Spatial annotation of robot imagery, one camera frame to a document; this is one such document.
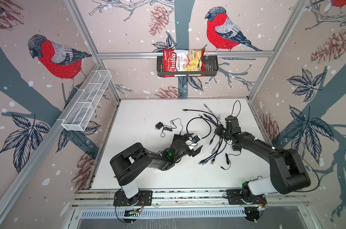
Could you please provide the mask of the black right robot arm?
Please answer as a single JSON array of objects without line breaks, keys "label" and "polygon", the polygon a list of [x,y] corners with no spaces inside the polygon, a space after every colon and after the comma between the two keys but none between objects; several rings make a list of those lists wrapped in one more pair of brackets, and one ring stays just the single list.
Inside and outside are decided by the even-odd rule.
[{"label": "black right robot arm", "polygon": [[237,117],[226,117],[225,126],[219,124],[215,134],[230,141],[235,150],[248,150],[269,164],[269,176],[243,183],[243,193],[254,196],[270,193],[285,195],[311,185],[302,159],[295,150],[278,149],[249,132],[242,132]]}]

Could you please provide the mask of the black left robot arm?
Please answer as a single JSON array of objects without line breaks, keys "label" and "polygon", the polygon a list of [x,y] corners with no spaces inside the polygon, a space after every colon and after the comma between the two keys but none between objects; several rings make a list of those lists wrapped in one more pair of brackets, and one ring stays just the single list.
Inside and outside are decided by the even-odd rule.
[{"label": "black left robot arm", "polygon": [[189,133],[175,135],[170,147],[157,153],[146,149],[138,142],[112,157],[110,166],[124,196],[128,200],[140,197],[140,190],[135,179],[146,168],[167,171],[180,162],[184,156],[195,157],[198,155],[202,147],[198,147],[198,149],[195,147],[198,146],[201,139],[199,135]]}]

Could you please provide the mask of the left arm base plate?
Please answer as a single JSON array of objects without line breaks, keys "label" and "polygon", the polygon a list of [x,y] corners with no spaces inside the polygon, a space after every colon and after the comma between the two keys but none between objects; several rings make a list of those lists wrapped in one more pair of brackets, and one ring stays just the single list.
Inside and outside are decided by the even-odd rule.
[{"label": "left arm base plate", "polygon": [[153,192],[151,190],[140,190],[132,198],[127,198],[124,191],[120,189],[114,195],[113,205],[115,207],[151,206],[152,198],[153,198]]}]

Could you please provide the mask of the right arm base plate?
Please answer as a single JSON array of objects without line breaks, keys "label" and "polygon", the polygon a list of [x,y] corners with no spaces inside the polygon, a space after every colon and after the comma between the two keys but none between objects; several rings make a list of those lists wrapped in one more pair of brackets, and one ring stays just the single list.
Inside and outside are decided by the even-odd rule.
[{"label": "right arm base plate", "polygon": [[229,205],[266,205],[265,196],[253,195],[247,189],[227,189],[223,195]]}]

